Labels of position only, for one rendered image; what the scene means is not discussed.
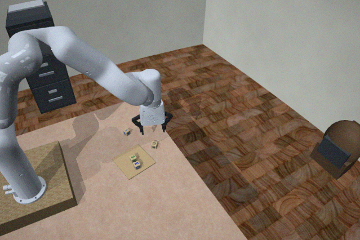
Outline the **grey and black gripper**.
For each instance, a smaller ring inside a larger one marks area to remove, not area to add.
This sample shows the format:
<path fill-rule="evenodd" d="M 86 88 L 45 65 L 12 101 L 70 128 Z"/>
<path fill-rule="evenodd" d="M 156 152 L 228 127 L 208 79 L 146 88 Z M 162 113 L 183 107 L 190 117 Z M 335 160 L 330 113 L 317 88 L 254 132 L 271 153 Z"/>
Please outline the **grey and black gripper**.
<path fill-rule="evenodd" d="M 167 118 L 165 119 L 165 116 Z M 144 134 L 143 126 L 152 126 L 162 124 L 162 130 L 165 132 L 166 125 L 169 123 L 173 115 L 171 113 L 165 112 L 163 101 L 154 108 L 148 108 L 140 105 L 140 114 L 132 118 L 132 122 L 139 127 L 142 135 Z M 137 120 L 140 119 L 140 122 Z"/>

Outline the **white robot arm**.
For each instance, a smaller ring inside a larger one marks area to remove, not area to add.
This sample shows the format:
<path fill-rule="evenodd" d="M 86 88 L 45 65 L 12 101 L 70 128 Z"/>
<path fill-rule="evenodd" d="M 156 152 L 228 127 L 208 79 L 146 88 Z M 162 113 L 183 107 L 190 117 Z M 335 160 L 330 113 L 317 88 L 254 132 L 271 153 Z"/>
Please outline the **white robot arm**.
<path fill-rule="evenodd" d="M 125 73 L 106 55 L 81 40 L 66 26 L 25 30 L 8 42 L 0 56 L 0 172 L 8 181 L 5 194 L 23 205 L 38 201 L 45 180 L 37 176 L 17 142 L 14 121 L 20 82 L 42 65 L 42 55 L 54 54 L 65 65 L 97 82 L 122 101 L 148 108 L 161 103 L 161 75 L 155 69 Z"/>

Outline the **tan flat mat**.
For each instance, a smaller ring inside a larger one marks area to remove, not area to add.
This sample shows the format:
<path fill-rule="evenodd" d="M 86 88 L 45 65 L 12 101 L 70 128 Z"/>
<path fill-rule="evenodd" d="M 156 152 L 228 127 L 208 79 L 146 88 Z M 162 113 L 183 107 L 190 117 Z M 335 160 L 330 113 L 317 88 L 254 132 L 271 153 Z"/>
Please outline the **tan flat mat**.
<path fill-rule="evenodd" d="M 141 164 L 141 168 L 138 170 L 135 170 L 133 163 L 130 161 L 130 156 L 133 154 L 136 155 Z M 112 160 L 129 180 L 156 163 L 139 144 L 112 158 Z"/>

